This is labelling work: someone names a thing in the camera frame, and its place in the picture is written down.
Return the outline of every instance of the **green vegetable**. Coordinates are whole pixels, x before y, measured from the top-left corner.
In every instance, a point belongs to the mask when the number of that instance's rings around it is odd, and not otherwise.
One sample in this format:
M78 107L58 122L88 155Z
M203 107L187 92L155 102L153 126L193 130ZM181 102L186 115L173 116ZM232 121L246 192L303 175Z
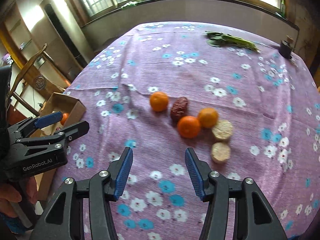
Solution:
M239 48L251 49L258 52L258 48L252 41L247 41L239 37L234 37L230 34L216 33L216 32L205 32L209 40L207 43L213 47L221 47L227 45L237 46Z

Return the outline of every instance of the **blue gripper pad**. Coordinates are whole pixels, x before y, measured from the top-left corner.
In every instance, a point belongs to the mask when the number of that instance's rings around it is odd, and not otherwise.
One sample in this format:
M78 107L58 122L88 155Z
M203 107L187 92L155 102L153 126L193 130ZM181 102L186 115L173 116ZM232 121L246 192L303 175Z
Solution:
M186 162L186 166L189 172L189 176L193 185L193 188L195 189L196 195L203 200L205 193L204 193L204 183L203 179L200 175L200 172L198 170L198 167L196 166L195 160L193 158L190 148L186 149L184 159Z
M35 128L42 129L49 125L52 125L56 122L60 122L62 120L62 113L55 112L52 114L45 115L43 117L39 117L38 120L35 122Z
M129 176L130 169L131 169L132 162L133 162L132 149L129 148L127 153L126 153L126 149L125 149L118 161L122 162L122 166L120 168L118 176L116 177L116 185L115 185L115 192L114 192L114 197L116 200L118 200L119 197L122 196L123 191L124 191L124 187L125 187L127 180L128 180L128 176Z

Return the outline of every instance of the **finger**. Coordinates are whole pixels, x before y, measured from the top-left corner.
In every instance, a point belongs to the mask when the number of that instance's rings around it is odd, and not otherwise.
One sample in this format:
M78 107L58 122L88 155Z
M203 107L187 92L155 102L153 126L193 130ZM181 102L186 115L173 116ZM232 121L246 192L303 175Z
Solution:
M11 218L17 217L17 214L13 210L13 207L10 205L9 201L5 199L0 199L0 212Z
M37 182L34 176L30 177L27 182L26 192L29 197L29 200L34 199L35 194L37 194Z
M38 201L38 192L36 191L32 198L28 198L29 202L33 205L37 203Z
M10 202L18 203L22 200L20 193L7 183L0 184L0 199L6 199Z

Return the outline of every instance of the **tablecloth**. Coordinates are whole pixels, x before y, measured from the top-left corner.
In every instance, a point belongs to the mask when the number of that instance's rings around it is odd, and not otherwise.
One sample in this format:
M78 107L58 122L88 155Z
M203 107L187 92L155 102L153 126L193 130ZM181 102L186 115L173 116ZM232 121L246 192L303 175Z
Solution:
M260 53L214 48L204 31L254 41ZM124 194L111 203L119 240L198 239L207 203L196 197L184 161L187 147L228 178L253 178L272 205L288 237L303 233L318 211L320 104L306 65L293 54L284 59L278 44L235 28L192 23L138 25L98 54L66 90L79 98L90 124L70 143L65 178L92 177L119 158L125 146L134 160ZM214 107L232 122L231 158L215 164L212 133L191 140L179 136L170 112L155 113L149 96L168 94L170 106L189 100L188 114ZM230 199L226 239L232 238ZM84 231L90 239L88 211Z

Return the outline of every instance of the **blue flower pattern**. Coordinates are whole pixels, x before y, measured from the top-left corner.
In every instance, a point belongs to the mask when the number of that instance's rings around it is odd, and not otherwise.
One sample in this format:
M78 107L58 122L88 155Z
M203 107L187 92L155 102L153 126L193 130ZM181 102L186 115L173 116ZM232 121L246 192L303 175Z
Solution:
M280 142L281 138L282 138L282 135L280 133L277 133L273 136L272 141L275 143L278 143L278 142Z
M133 60L128 60L128 64L131 65L131 66L135 66L135 62Z
M114 104L111 108L112 112L115 114L119 114L123 111L124 107L121 104Z
M292 106L287 106L287 111L289 112L289 113L292 113Z
M227 86L226 89L233 95L237 95L238 94L238 90L236 90L234 87Z
M288 221L288 223L287 223L287 225L285 226L285 231L287 231L287 230L289 230L291 227L292 227L292 225L293 225L293 221L292 220L290 220L290 221Z
M242 76L240 74L237 74L237 73L233 73L232 77L235 78L235 79L241 79L242 78Z
M311 183L311 179L306 179L306 187L309 187L310 186L310 183Z
M118 205L117 212L124 217L128 217L131 215L129 207L125 204Z
M267 74L265 74L264 75L264 78L266 79L266 80L269 80L269 81L271 81L272 80L272 77L270 77L269 75L267 75Z
M267 128L264 128L262 131L261 131L261 138L268 141L270 140L272 137L272 132L270 131L270 129L267 129Z
M162 180L159 182L158 187L163 193L172 193L175 191L175 185L168 180Z
M176 207L183 207L184 206L184 199L180 195L172 195L169 197L170 202L172 205Z
M169 58L169 57L171 57L171 54L163 54L162 57L163 57L163 58Z
M134 222L133 220L125 220L123 224L130 229L136 228L136 222Z
M192 52L192 53L190 54L190 56L191 56L191 57L199 57L199 53L197 53L197 52Z
M93 168L93 158L92 157L87 157L87 159L85 160L85 165L87 166L87 168Z
M315 199L312 203L312 208L317 208L319 206L319 200Z
M138 222L138 225L143 230L149 230L154 228L153 222L150 221L149 219L140 219L140 221Z
M126 140L126 141L124 142L124 146L130 147L130 148L135 148L135 147L136 147L136 144L137 144L137 142L136 142L135 140L131 140L131 139Z

